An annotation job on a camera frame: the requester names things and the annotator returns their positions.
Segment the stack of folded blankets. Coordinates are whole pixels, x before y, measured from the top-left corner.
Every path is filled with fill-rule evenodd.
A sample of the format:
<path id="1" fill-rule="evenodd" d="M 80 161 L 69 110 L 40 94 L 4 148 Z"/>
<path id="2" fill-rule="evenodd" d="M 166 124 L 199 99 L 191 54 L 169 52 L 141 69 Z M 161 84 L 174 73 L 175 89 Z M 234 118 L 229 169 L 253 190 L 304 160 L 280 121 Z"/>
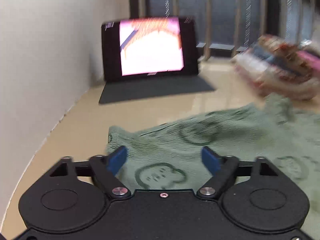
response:
<path id="1" fill-rule="evenodd" d="M 319 94 L 319 49 L 310 40 L 292 44 L 265 34 L 231 61 L 260 96 L 310 100 Z"/>

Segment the black tablet with keyboard cover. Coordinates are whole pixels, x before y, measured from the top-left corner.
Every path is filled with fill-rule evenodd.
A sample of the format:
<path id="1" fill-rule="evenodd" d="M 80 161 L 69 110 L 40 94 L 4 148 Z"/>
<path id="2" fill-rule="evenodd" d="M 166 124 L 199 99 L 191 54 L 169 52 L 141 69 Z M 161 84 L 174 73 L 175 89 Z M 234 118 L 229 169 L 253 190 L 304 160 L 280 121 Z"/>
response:
<path id="1" fill-rule="evenodd" d="M 105 86 L 99 104 L 214 91 L 199 76 L 195 22 L 146 17 L 101 25 Z"/>

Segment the green patterned garment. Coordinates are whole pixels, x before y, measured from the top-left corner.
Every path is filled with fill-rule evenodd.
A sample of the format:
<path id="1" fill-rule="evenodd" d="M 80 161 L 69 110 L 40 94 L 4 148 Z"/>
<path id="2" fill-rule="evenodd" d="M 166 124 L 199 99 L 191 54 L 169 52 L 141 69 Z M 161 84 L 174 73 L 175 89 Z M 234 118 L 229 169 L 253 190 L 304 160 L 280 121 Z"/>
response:
<path id="1" fill-rule="evenodd" d="M 127 149 L 118 179 L 130 190 L 198 190 L 210 173 L 201 160 L 209 147 L 241 160 L 266 157 L 319 205 L 319 115 L 279 95 L 253 104 L 195 115 L 138 132 L 112 126 L 107 152 Z"/>

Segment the dark framed window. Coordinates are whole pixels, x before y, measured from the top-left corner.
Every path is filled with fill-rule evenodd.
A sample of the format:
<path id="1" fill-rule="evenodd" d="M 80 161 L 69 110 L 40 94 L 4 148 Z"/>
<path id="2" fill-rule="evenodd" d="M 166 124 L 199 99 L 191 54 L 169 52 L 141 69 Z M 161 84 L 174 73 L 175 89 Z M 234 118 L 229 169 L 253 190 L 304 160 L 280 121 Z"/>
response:
<path id="1" fill-rule="evenodd" d="M 130 16 L 190 16 L 197 48 L 208 59 L 230 57 L 263 34 L 287 42 L 319 40 L 319 0 L 129 0 Z"/>

